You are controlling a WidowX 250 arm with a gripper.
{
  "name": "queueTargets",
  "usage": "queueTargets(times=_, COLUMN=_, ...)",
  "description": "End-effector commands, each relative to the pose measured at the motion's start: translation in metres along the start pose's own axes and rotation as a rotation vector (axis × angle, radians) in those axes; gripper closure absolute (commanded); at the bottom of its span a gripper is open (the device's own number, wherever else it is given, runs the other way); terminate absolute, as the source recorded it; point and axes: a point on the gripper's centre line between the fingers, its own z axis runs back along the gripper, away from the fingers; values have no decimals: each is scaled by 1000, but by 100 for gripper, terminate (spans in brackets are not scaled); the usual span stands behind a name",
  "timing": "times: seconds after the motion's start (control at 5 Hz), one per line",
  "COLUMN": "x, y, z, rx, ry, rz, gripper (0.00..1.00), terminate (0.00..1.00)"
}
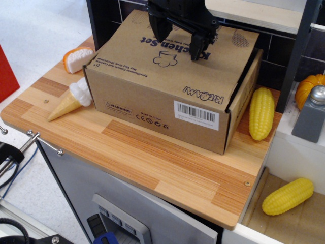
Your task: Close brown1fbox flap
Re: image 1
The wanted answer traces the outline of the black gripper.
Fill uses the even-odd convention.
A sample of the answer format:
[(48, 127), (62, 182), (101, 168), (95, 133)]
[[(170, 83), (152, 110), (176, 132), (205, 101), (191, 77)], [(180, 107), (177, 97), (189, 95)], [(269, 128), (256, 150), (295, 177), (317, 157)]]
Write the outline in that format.
[(205, 5), (205, 1), (148, 1), (149, 22), (155, 38), (164, 41), (177, 26), (189, 33), (191, 60), (198, 60), (218, 35), (219, 22)]

